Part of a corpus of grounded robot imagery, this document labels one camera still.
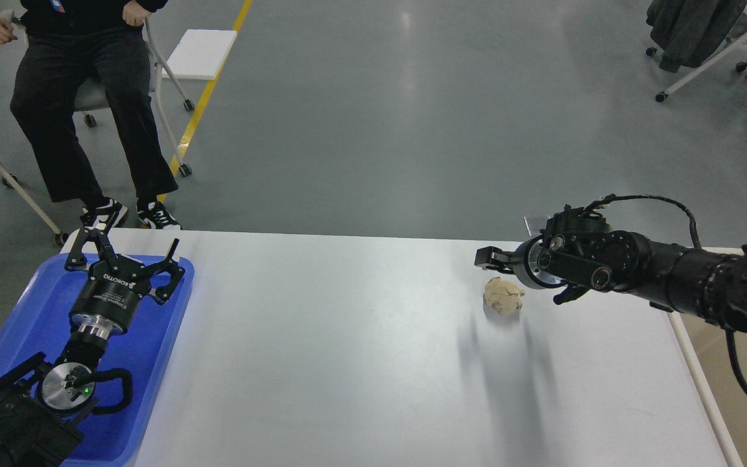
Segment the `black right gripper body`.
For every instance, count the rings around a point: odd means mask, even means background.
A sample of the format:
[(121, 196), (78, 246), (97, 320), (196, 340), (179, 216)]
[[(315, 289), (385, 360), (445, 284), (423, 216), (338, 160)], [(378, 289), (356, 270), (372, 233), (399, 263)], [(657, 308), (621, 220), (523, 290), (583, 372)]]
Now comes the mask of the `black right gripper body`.
[(560, 289), (566, 285), (566, 281), (543, 271), (538, 263), (543, 250), (542, 241), (542, 235), (531, 237), (516, 248), (514, 256), (519, 258), (519, 262), (513, 265), (513, 273), (529, 289)]

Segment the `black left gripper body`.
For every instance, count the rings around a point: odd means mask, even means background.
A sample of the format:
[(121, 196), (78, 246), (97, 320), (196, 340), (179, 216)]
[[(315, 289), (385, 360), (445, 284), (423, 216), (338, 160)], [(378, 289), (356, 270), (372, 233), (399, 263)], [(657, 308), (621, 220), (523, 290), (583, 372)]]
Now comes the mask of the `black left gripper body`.
[(98, 326), (101, 336), (128, 332), (156, 273), (130, 256), (119, 255), (116, 260), (98, 260), (89, 266), (86, 283), (70, 310), (72, 331)]

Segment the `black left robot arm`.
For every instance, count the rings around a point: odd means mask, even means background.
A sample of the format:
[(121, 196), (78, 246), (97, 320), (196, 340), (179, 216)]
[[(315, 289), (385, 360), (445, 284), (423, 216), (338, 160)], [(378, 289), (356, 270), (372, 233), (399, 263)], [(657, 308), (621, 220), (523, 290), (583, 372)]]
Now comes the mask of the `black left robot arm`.
[(122, 466), (153, 411), (195, 270), (83, 228), (0, 331), (0, 466)]

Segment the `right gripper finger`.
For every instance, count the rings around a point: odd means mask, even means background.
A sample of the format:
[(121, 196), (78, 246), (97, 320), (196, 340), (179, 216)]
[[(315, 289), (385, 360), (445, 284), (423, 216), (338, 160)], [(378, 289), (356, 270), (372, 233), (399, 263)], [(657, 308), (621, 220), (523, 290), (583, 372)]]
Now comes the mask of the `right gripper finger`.
[(516, 252), (501, 250), (497, 247), (483, 247), (475, 251), (475, 266), (482, 270), (496, 272), (513, 272), (521, 263), (521, 256)]
[(581, 296), (584, 296), (589, 292), (589, 287), (581, 285), (567, 285), (564, 290), (552, 298), (552, 301), (556, 305), (568, 304), (574, 300), (578, 300)]

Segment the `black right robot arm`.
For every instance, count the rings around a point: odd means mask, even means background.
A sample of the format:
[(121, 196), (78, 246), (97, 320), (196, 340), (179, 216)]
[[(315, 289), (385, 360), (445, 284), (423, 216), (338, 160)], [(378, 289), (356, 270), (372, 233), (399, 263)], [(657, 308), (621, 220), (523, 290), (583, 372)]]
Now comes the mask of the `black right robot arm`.
[(601, 212), (620, 199), (610, 194), (584, 207), (566, 205), (515, 251), (480, 248), (474, 264), (514, 275), (529, 289), (557, 289), (558, 305), (589, 291), (615, 292), (639, 296), (668, 313), (700, 317), (724, 330), (731, 369), (747, 396), (735, 345), (735, 334), (747, 333), (747, 245), (741, 254), (705, 250), (696, 219), (682, 203), (677, 207), (688, 218), (691, 247), (614, 230)]

